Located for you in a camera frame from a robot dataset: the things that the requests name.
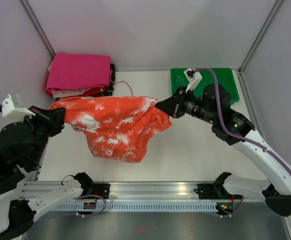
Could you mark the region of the orange white tie-dye trousers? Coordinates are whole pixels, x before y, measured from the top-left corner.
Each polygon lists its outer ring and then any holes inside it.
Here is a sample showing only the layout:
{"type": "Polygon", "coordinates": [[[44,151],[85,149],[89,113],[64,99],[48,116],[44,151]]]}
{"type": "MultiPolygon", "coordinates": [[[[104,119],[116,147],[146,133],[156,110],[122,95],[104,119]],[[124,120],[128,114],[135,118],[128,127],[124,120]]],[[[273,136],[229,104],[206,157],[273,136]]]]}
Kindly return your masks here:
{"type": "Polygon", "coordinates": [[[172,126],[149,96],[67,97],[51,105],[65,109],[65,123],[85,135],[93,156],[139,163],[149,140],[172,126]]]}

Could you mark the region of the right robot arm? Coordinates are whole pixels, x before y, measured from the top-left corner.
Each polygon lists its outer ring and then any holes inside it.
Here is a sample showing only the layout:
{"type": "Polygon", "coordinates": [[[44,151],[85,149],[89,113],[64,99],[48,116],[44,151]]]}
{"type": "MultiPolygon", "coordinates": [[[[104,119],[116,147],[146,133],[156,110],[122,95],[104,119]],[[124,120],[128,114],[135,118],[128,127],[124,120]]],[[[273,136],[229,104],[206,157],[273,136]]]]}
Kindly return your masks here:
{"type": "Polygon", "coordinates": [[[223,86],[209,84],[201,97],[180,86],[155,107],[174,119],[190,115],[211,124],[218,139],[245,155],[266,176],[266,180],[256,180],[223,172],[213,182],[218,198],[234,195],[254,199],[265,202],[280,216],[291,215],[291,166],[266,143],[252,122],[231,108],[231,95],[223,86]]]}

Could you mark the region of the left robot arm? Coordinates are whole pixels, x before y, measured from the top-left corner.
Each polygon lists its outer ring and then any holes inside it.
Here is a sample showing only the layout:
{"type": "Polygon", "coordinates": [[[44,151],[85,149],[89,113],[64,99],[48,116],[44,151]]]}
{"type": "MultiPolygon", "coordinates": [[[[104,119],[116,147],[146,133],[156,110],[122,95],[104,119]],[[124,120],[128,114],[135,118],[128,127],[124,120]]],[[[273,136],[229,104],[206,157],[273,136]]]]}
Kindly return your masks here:
{"type": "Polygon", "coordinates": [[[80,172],[66,184],[31,199],[14,199],[17,185],[36,171],[49,138],[62,132],[65,108],[46,110],[31,106],[30,116],[10,123],[0,131],[0,240],[11,240],[29,230],[51,209],[69,200],[90,198],[93,180],[80,172]]]}

